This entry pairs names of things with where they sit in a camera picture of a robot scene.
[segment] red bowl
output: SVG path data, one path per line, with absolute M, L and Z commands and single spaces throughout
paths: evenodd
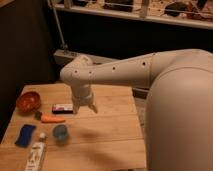
M 16 100 L 16 107 L 23 113 L 32 112 L 40 106 L 40 95 L 35 91 L 26 92 Z

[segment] table surface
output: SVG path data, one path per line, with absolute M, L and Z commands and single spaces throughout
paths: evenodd
M 130 87 L 92 86 L 98 113 L 81 107 L 77 115 L 63 114 L 70 138 L 64 144 L 55 142 L 53 128 L 33 114 L 21 115 L 15 108 L 0 145 L 2 171 L 23 171 L 32 144 L 41 132 L 47 134 L 42 171 L 122 170 L 145 168 L 145 146 Z M 41 96 L 40 111 L 51 114 L 56 103 L 71 103 L 71 90 L 65 84 L 27 85 L 22 93 L 37 91 Z M 24 124 L 36 125 L 27 148 L 14 144 Z

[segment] carrot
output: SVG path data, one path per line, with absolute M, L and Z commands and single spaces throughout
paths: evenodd
M 44 114 L 39 111 L 35 112 L 35 118 L 43 123 L 60 123 L 65 121 L 63 117 Z

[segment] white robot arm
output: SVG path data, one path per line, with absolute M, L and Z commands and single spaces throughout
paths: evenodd
M 81 55 L 61 71 L 74 112 L 94 111 L 90 84 L 150 88 L 146 106 L 149 171 L 213 170 L 213 54 L 187 49 L 93 65 Z

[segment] blue sponge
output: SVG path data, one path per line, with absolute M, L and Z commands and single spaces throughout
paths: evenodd
M 20 147 L 27 147 L 31 141 L 31 135 L 33 130 L 36 128 L 35 125 L 28 125 L 25 124 L 21 130 L 18 139 L 16 140 L 15 144 Z

